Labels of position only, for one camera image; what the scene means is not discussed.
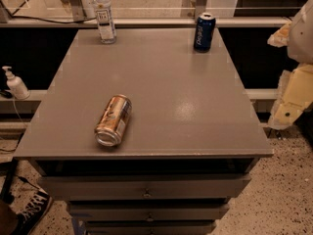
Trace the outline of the bottom grey drawer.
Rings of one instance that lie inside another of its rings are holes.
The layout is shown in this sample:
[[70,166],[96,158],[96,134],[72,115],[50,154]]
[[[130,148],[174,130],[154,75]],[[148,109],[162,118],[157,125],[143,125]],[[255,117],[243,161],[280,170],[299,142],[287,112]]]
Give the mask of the bottom grey drawer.
[[86,223],[91,235],[207,235],[214,221],[154,221],[154,222],[96,222]]

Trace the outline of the middle grey drawer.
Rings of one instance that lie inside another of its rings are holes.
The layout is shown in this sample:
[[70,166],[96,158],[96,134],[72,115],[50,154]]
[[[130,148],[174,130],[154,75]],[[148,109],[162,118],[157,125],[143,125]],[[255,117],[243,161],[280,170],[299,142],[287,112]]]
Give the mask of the middle grey drawer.
[[85,221],[158,221],[221,219],[229,206],[216,204],[70,205],[68,212]]

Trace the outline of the black white sneaker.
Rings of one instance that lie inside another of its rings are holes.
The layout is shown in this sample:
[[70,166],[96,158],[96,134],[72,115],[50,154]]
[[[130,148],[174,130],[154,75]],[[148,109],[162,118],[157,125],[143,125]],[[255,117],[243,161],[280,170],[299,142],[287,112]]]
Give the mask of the black white sneaker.
[[28,235],[46,214],[52,198],[43,190],[38,190],[26,207],[18,213],[18,226],[11,235]]

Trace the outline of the gold soda can lying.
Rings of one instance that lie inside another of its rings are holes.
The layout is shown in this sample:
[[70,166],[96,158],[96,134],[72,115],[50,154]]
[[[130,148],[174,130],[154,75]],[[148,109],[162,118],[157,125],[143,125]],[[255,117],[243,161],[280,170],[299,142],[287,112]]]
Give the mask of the gold soda can lying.
[[132,113],[132,103],[124,95],[114,95],[95,127],[96,140],[103,146],[113,147],[122,141]]

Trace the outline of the grey drawer cabinet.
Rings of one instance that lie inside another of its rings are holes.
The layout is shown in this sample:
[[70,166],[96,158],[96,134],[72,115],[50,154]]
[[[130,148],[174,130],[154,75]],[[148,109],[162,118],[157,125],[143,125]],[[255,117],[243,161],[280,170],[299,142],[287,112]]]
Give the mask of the grey drawer cabinet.
[[[16,157],[41,177],[246,174],[272,149],[220,36],[205,54],[192,29],[122,29],[112,45],[81,30]],[[119,145],[95,137],[109,100],[132,113]],[[233,198],[67,201],[70,205],[216,204]]]

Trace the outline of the top grey drawer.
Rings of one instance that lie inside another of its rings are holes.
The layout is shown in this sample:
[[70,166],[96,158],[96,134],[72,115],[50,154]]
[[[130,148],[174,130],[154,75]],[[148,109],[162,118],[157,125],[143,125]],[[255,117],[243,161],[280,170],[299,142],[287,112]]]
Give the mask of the top grey drawer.
[[39,185],[56,200],[166,200],[238,197],[246,174],[41,177]]

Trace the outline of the blue pepsi can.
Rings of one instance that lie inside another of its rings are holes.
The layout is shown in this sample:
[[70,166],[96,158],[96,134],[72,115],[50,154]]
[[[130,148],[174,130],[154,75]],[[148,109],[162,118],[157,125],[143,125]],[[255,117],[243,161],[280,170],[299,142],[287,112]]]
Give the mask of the blue pepsi can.
[[194,49],[198,52],[208,52],[211,47],[216,18],[211,13],[202,13],[198,16]]

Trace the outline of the white pump dispenser bottle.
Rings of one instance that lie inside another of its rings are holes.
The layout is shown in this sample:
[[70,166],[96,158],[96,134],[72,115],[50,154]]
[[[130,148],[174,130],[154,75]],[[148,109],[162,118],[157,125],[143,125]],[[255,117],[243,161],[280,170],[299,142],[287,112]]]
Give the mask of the white pump dispenser bottle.
[[19,100],[28,98],[30,92],[28,91],[22,79],[11,72],[11,67],[4,66],[2,70],[5,72],[7,77],[7,85],[10,88],[12,94]]

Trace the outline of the clear plastic water bottle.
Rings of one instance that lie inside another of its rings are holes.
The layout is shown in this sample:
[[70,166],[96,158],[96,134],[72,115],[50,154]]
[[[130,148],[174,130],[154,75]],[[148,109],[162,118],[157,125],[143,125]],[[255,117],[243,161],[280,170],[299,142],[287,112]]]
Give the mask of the clear plastic water bottle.
[[93,0],[93,8],[101,41],[104,44],[113,44],[116,41],[116,32],[111,0]]

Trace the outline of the grey drawer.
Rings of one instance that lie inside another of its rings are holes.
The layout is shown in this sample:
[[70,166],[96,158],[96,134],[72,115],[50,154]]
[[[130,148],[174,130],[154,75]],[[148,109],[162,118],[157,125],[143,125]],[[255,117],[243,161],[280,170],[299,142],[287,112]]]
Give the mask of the grey drawer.
[[41,177],[39,185],[56,200],[166,200],[238,197],[246,174]]
[[216,204],[70,205],[68,212],[85,221],[158,221],[221,219],[229,206]]
[[96,222],[86,223],[91,235],[207,235],[214,221],[154,221],[154,222]]

